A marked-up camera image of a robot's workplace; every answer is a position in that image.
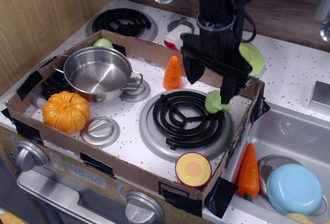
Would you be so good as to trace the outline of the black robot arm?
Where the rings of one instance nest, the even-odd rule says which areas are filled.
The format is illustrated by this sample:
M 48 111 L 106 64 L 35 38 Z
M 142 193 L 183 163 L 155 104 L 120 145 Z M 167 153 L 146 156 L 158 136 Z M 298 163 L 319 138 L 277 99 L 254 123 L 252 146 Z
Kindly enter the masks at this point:
M 190 83 L 206 68 L 221 75 L 221 102 L 227 104 L 249 83 L 250 64 L 239 52 L 244 21 L 252 21 L 245 6 L 251 0 L 199 0 L 196 18 L 199 34 L 182 34 L 182 55 Z

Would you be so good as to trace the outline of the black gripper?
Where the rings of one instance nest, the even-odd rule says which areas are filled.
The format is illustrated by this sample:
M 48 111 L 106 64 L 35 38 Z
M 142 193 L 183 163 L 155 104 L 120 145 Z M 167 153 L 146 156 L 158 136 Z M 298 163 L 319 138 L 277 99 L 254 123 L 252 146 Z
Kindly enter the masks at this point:
M 242 42 L 243 25 L 230 29 L 208 31 L 200 28 L 200 33 L 182 34 L 181 52 L 186 77 L 191 84 L 198 81 L 206 68 L 223 76 L 221 103 L 230 100 L 246 89 L 251 82 L 249 73 L 252 67 L 241 56 L 239 45 Z

